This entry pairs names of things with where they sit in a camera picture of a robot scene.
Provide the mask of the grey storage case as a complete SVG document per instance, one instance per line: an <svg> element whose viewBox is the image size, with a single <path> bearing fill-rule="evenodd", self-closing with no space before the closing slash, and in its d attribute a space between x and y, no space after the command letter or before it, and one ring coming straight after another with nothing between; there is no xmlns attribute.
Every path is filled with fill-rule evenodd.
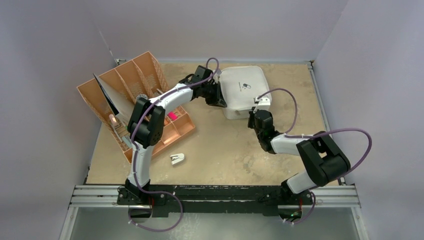
<svg viewBox="0 0 424 240"><path fill-rule="evenodd" d="M219 75L227 107L222 109L229 120L246 119L256 106L255 98L270 90L263 70L257 65L227 67Z"/></svg>

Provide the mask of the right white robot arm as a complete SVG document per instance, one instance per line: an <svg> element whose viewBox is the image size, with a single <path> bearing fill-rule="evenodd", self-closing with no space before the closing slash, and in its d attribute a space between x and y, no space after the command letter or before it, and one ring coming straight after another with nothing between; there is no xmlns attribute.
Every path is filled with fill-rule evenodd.
<svg viewBox="0 0 424 240"><path fill-rule="evenodd" d="M305 171L281 183L280 196L288 204L300 198L302 192L323 187L351 169L351 163L329 136L320 131L315 135L292 138L275 130L274 119L267 110L249 111L248 128L255 131L261 148L269 154L299 156Z"/></svg>

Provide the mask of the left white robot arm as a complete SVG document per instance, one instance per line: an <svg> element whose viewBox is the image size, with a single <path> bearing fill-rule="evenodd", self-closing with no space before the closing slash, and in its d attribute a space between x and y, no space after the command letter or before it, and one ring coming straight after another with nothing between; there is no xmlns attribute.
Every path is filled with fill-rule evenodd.
<svg viewBox="0 0 424 240"><path fill-rule="evenodd" d="M180 80L170 90L150 99L137 101L127 130L132 143L130 174L124 187L129 197L138 205L149 199L150 164L155 145L162 138L165 117L196 98L204 98L209 106L226 107L220 84L214 80L219 68L211 70L199 65L193 74Z"/></svg>

